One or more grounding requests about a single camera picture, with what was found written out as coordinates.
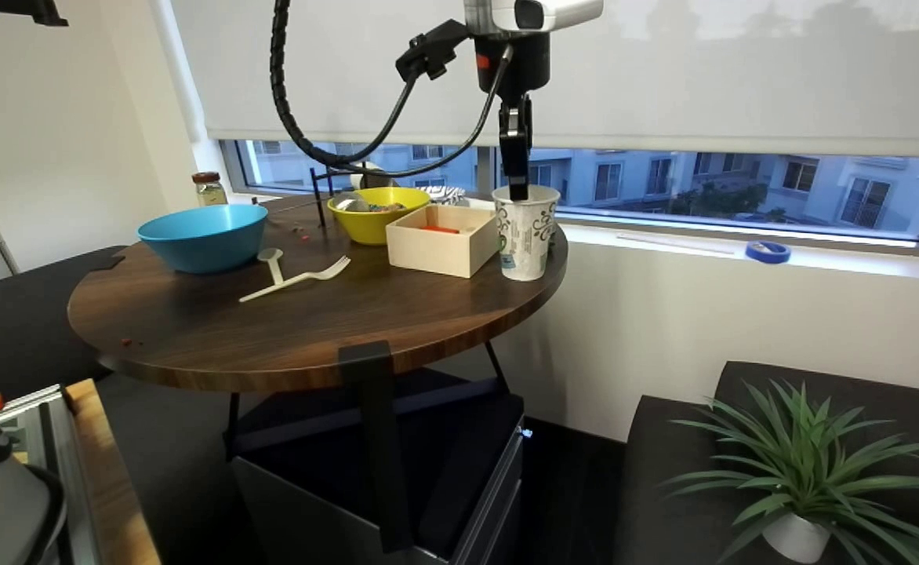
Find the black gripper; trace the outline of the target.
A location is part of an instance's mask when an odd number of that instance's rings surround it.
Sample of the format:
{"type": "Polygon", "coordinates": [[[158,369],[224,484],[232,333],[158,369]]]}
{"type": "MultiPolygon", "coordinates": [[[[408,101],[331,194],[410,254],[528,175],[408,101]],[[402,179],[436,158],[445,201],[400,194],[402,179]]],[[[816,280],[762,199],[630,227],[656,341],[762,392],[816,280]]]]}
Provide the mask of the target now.
{"type": "Polygon", "coordinates": [[[531,90],[550,83],[550,38],[478,38],[478,83],[483,90],[496,90],[506,105],[499,106],[499,150],[509,199],[528,199],[528,164],[531,164],[531,90]]]}

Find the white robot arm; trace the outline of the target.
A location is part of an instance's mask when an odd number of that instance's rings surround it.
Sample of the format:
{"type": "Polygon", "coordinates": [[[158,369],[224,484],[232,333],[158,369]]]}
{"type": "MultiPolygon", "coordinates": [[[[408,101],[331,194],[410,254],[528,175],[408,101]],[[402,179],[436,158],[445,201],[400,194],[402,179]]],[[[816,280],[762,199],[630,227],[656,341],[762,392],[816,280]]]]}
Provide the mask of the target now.
{"type": "Polygon", "coordinates": [[[533,105],[550,83],[550,34],[604,17],[606,0],[464,0],[480,89],[499,98],[499,150],[509,199],[531,186],[533,105]]]}

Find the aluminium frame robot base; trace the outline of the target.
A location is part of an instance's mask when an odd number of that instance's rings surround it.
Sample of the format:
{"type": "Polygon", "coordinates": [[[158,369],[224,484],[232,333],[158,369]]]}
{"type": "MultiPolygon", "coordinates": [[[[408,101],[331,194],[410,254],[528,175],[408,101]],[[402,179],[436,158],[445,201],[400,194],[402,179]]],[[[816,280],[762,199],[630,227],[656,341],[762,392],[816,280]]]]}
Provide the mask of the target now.
{"type": "Polygon", "coordinates": [[[0,565],[163,565],[90,379],[0,392],[0,565]]]}

